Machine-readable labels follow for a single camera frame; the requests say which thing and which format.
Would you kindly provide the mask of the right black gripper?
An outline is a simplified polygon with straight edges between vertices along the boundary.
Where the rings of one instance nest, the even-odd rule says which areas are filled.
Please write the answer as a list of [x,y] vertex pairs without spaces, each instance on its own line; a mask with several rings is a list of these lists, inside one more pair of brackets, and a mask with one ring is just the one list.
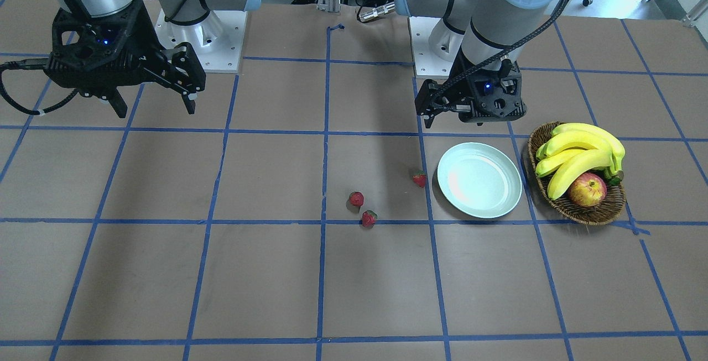
[[127,104],[115,87],[157,83],[179,93],[190,115],[206,74],[195,49],[181,42],[166,49],[157,38],[143,0],[92,17],[83,0],[64,0],[51,26],[53,50],[43,71],[61,87],[95,92],[110,89],[108,102],[124,119]]

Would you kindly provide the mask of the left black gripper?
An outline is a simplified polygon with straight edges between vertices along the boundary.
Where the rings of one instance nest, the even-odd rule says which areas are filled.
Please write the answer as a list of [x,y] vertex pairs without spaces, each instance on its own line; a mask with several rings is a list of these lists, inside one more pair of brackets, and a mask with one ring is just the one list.
[[445,83],[426,79],[415,97],[415,112],[425,124],[432,124],[443,112],[453,112],[463,123],[510,122],[527,114],[521,98],[523,79],[516,62],[501,61],[498,70],[478,69],[453,84],[453,78],[475,66],[468,60],[455,60]]

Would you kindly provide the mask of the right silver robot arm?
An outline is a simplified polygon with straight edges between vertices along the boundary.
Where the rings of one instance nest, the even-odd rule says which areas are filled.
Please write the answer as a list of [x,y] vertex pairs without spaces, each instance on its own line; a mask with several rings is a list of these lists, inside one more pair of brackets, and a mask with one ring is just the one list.
[[53,50],[42,64],[60,87],[107,102],[120,118],[119,87],[157,83],[177,92],[188,114],[206,87],[207,57],[233,51],[233,30],[217,12],[248,12],[262,0],[158,0],[164,39],[144,0],[57,0]]

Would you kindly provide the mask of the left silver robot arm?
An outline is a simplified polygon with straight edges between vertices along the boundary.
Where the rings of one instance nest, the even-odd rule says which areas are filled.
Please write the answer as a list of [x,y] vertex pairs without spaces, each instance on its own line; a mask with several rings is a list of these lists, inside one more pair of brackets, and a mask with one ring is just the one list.
[[447,80],[423,82],[415,111],[427,128],[443,112],[481,125],[510,122],[528,111],[518,56],[546,31],[568,0],[394,0],[399,15],[439,18],[453,35]]

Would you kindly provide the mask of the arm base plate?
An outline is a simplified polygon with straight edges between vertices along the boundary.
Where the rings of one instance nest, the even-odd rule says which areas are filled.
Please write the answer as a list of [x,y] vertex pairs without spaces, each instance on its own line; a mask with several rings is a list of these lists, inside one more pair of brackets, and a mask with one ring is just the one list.
[[168,49],[189,42],[205,72],[237,74],[248,18],[243,11],[212,11],[201,23],[179,25],[165,22],[161,11],[155,31]]
[[463,41],[463,34],[446,26],[441,18],[410,17],[410,46],[415,75],[445,81]]

